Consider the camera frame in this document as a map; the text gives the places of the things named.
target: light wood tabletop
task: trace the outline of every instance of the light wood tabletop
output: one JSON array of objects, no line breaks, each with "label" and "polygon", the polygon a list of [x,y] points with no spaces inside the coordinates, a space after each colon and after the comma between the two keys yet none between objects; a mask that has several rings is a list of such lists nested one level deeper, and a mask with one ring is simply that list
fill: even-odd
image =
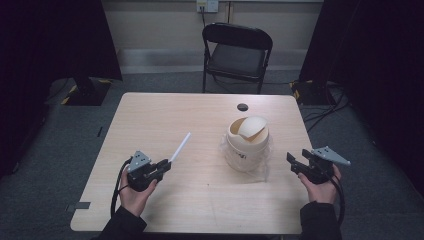
[{"label": "light wood tabletop", "polygon": [[[249,109],[239,111],[245,103]],[[267,119],[272,138],[267,182],[232,169],[220,151],[236,119]],[[191,138],[150,196],[141,215],[147,232],[299,234],[305,188],[290,171],[290,152],[299,161],[311,150],[292,96],[236,94],[126,93],[123,95],[81,202],[71,221],[74,231],[101,231],[110,219],[118,172],[136,150],[158,162],[169,159]]]}]

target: white stick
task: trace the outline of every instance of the white stick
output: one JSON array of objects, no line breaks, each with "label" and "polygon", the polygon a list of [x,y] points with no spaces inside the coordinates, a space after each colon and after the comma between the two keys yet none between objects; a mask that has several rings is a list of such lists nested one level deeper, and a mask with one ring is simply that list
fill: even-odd
[{"label": "white stick", "polygon": [[191,133],[187,133],[187,136],[184,138],[184,140],[181,142],[180,146],[177,148],[177,151],[175,151],[174,155],[172,156],[171,160],[169,160],[169,162],[173,162],[175,160],[175,158],[178,156],[178,154],[180,153],[181,149],[184,147],[184,145],[187,143],[188,139],[190,138]]}]

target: wall outlet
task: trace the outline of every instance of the wall outlet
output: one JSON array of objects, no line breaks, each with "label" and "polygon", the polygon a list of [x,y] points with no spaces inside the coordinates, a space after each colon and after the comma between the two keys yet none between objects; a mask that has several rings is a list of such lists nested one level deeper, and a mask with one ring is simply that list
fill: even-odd
[{"label": "wall outlet", "polygon": [[218,0],[196,0],[196,11],[202,12],[218,12]]}]

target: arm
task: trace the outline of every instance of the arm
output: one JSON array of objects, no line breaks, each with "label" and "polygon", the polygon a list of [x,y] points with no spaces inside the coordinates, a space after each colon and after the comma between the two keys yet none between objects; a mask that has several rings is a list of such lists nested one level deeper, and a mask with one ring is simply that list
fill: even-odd
[{"label": "arm", "polygon": [[143,192],[137,192],[128,187],[127,174],[127,168],[125,168],[122,172],[119,191],[121,206],[100,235],[93,240],[138,239],[146,228],[147,223],[140,218],[140,215],[146,206],[147,199],[156,188],[157,180],[153,180]]},{"label": "arm", "polygon": [[[337,177],[334,177],[334,180],[337,182],[337,179],[341,178],[341,174],[335,165],[333,168]],[[331,182],[315,185],[302,173],[299,173],[298,176],[308,191],[310,201],[300,210],[301,239],[342,239],[333,206],[337,194],[334,185]]]}]

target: black sleeve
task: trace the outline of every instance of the black sleeve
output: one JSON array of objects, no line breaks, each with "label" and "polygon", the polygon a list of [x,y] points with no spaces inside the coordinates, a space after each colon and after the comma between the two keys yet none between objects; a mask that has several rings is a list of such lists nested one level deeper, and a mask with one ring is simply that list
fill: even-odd
[{"label": "black sleeve", "polygon": [[122,206],[106,224],[100,235],[92,240],[138,239],[146,228],[146,222],[134,216]]},{"label": "black sleeve", "polygon": [[329,203],[310,202],[300,209],[301,240],[341,240],[334,206]]}]

